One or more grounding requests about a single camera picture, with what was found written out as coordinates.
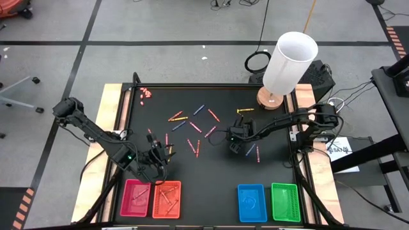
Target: metal stand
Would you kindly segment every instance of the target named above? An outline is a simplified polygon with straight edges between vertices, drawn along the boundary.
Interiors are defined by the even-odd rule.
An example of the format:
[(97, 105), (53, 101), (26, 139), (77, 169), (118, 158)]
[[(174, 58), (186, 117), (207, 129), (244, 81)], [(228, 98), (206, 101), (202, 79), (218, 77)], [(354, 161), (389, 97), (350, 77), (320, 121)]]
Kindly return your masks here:
[(331, 168), (333, 173), (355, 167), (370, 160), (376, 160), (380, 157), (384, 157), (393, 154), (397, 151), (403, 151), (406, 149), (406, 145), (399, 134), (386, 138), (385, 140), (368, 146), (364, 149), (354, 151), (353, 153), (331, 162)]
[(12, 84), (11, 86), (8, 86), (2, 90), (0, 90), (0, 103), (5, 104), (5, 106), (7, 107), (11, 107), (12, 105), (19, 105), (19, 106), (23, 106), (23, 107), (27, 107), (30, 109), (34, 109), (36, 112), (38, 113), (43, 113), (44, 109), (41, 107), (37, 107), (34, 105), (30, 105), (24, 102), (19, 102), (16, 100), (12, 100), (9, 98), (6, 98), (6, 95), (11, 91), (11, 90), (16, 90), (19, 85), (21, 85), (23, 82), (31, 80), (32, 82), (34, 82), (35, 84), (40, 83), (40, 80), (37, 77), (26, 77), (25, 79), (22, 79), (18, 82), (16, 82), (15, 84)]

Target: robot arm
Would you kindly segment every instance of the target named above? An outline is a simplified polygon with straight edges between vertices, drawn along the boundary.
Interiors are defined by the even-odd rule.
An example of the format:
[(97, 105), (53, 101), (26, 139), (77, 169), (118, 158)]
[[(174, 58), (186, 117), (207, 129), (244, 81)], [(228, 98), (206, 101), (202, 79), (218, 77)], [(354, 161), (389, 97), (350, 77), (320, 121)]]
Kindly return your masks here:
[[(311, 109), (315, 109), (316, 112), (309, 112)], [(315, 115), (315, 119), (311, 120), (310, 115)], [(337, 117), (334, 106), (329, 104), (313, 105), (310, 108), (300, 108), (274, 118), (272, 122), (258, 131), (254, 120), (251, 119), (244, 123), (243, 117), (241, 117), (240, 120), (235, 121), (233, 126), (228, 128), (226, 139), (230, 142), (230, 150), (239, 153), (243, 143), (258, 141), (282, 128), (292, 127), (293, 125), (308, 125), (307, 130), (297, 133), (294, 138), (295, 149), (301, 149), (306, 145), (312, 146), (313, 140), (320, 136), (322, 131), (335, 128), (338, 125)]]
[(52, 110), (60, 125), (71, 124), (80, 128), (88, 137), (94, 139), (103, 147), (108, 157), (120, 169), (131, 171), (137, 179), (154, 183), (156, 173), (152, 171), (156, 170), (160, 177), (164, 176), (163, 173), (166, 174), (165, 165), (168, 162), (167, 160), (175, 153), (166, 154), (165, 149), (167, 146), (163, 146), (157, 141), (154, 134), (146, 136), (151, 144), (151, 149), (140, 152), (134, 143), (122, 141), (118, 134), (103, 131), (88, 119), (84, 114), (83, 104), (76, 98), (66, 98)]

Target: white lamp shade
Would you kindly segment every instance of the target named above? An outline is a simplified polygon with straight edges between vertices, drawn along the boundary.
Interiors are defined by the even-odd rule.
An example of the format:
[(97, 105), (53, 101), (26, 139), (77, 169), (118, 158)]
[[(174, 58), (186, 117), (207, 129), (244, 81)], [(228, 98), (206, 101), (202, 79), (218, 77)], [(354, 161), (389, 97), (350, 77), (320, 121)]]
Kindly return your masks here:
[(288, 32), (280, 36), (263, 77), (270, 93), (287, 95), (318, 54), (317, 43), (308, 35)]

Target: orange striped tape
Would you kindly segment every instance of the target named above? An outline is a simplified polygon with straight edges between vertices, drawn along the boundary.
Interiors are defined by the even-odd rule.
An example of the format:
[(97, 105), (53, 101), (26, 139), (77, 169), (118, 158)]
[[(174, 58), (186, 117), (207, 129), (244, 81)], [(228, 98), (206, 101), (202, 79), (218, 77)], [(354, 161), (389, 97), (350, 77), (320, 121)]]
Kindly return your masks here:
[(394, 42), (397, 53), (399, 54), (399, 56), (401, 58), (403, 58), (406, 55), (406, 52), (405, 52), (405, 49), (402, 46), (401, 41), (397, 37), (397, 34), (396, 34), (394, 28), (393, 27), (386, 27), (386, 30), (388, 31), (390, 39), (392, 39), (392, 41)]
[(23, 229), (27, 216), (28, 216), (28, 212), (31, 207), (33, 196), (34, 196), (34, 190), (32, 188), (27, 188), (26, 193), (24, 194), (21, 200), (19, 210), (17, 211), (15, 215), (15, 220), (13, 222), (12, 229), (17, 229), (17, 230)]

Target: wooden table frame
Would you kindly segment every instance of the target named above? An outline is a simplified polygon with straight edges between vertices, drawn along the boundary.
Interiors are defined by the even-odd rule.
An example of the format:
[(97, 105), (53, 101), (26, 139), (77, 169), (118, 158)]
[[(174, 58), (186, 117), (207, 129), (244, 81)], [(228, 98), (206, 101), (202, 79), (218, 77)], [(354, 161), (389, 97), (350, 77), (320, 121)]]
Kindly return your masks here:
[[(103, 130), (114, 130), (116, 124), (116, 117), (121, 116), (118, 126), (118, 130), (125, 128), (128, 104), (130, 99), (130, 90), (124, 92), (125, 96), (120, 105), (122, 84), (106, 84), (102, 93), (100, 107), (95, 123)], [(313, 89), (310, 84), (299, 84), (296, 87), (296, 97), (298, 107), (309, 107), (315, 104)], [(287, 103), (290, 112), (293, 111), (293, 103), (291, 95), (287, 96)], [(122, 107), (121, 114), (118, 114), (118, 109)], [(323, 143), (314, 143), (314, 148), (326, 151), (326, 146)], [(92, 143), (88, 150), (87, 162), (93, 158), (96, 154), (102, 151), (102, 148), (97, 143)], [(97, 197), (102, 191), (102, 185), (104, 183), (104, 175), (107, 169), (108, 156), (102, 155), (98, 157), (92, 164), (85, 170), (82, 181), (79, 187), (77, 201), (72, 215), (72, 222), (81, 219), (86, 212), (91, 208)], [(325, 207), (331, 212), (331, 214), (340, 222), (344, 222), (341, 207), (339, 205), (338, 194), (332, 175), (330, 161), (328, 156), (314, 151), (309, 154), (309, 164), (311, 168), (311, 174), (313, 177), (314, 188), (317, 196), (321, 199)], [(305, 175), (305, 160), (300, 164), (301, 170)], [(105, 200), (104, 211), (102, 213), (102, 222), (109, 221), (109, 211), (111, 209), (113, 190)], [(304, 191), (305, 205), (307, 209), (307, 216), (305, 221), (310, 224), (315, 224), (313, 206), (310, 197)]]

